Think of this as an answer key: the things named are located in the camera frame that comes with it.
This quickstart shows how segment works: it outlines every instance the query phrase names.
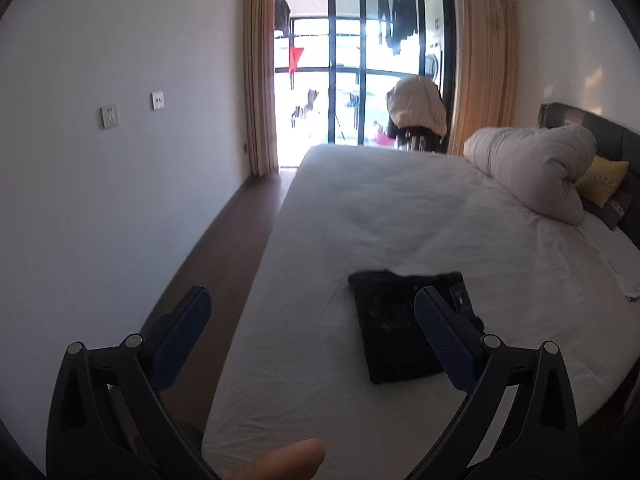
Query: headboard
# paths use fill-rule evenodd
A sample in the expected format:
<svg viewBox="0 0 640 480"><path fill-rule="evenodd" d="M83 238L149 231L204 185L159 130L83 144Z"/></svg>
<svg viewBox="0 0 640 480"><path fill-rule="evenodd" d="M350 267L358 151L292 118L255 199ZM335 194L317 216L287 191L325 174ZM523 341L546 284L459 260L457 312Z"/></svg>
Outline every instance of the headboard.
<svg viewBox="0 0 640 480"><path fill-rule="evenodd" d="M631 175L620 187L631 193L633 202L620 222L620 228L640 248L640 135L580 108L562 103L541 106L538 115L540 128L558 128L566 124L581 124L587 128L596 139L598 155L603 158L629 161Z"/></svg>

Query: mattress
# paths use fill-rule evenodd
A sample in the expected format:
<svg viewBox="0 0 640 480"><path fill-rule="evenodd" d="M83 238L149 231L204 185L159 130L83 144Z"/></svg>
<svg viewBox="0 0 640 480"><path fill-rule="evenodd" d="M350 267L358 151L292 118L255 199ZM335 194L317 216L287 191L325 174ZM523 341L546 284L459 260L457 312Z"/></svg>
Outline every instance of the mattress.
<svg viewBox="0 0 640 480"><path fill-rule="evenodd" d="M428 452L464 393L444 374L369 381L347 277L376 269L459 270L487 333L524 348L557 342L579 423L640 354L640 305L577 228L462 157L319 146L291 184L218 383L202 443L217 473L310 437L326 444L321 480L401 479Z"/></svg>

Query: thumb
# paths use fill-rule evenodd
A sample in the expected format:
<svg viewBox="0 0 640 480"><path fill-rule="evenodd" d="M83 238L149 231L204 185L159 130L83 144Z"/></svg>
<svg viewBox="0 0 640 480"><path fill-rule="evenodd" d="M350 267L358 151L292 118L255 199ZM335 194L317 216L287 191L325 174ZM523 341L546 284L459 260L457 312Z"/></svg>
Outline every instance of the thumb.
<svg viewBox="0 0 640 480"><path fill-rule="evenodd" d="M226 480L311 480L324 454L322 440L303 440L259 456Z"/></svg>

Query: window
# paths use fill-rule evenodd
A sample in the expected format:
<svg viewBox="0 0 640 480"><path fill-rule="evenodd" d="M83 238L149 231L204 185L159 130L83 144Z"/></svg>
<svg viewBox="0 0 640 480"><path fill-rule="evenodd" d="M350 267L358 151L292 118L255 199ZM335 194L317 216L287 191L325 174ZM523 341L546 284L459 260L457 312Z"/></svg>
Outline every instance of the window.
<svg viewBox="0 0 640 480"><path fill-rule="evenodd" d="M432 78L450 117L454 0L286 1L289 30L274 35L281 166L327 142L395 148L386 94L407 75Z"/></svg>

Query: rolled duvet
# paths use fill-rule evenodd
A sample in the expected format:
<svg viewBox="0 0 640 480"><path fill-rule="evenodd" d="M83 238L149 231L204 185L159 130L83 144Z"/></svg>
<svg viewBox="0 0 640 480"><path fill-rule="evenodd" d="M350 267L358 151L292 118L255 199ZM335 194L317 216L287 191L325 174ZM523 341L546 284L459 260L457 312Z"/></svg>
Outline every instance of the rolled duvet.
<svg viewBox="0 0 640 480"><path fill-rule="evenodd" d="M465 142L464 155L536 213L570 225L584 218L575 183L596 155L585 127L482 128Z"/></svg>

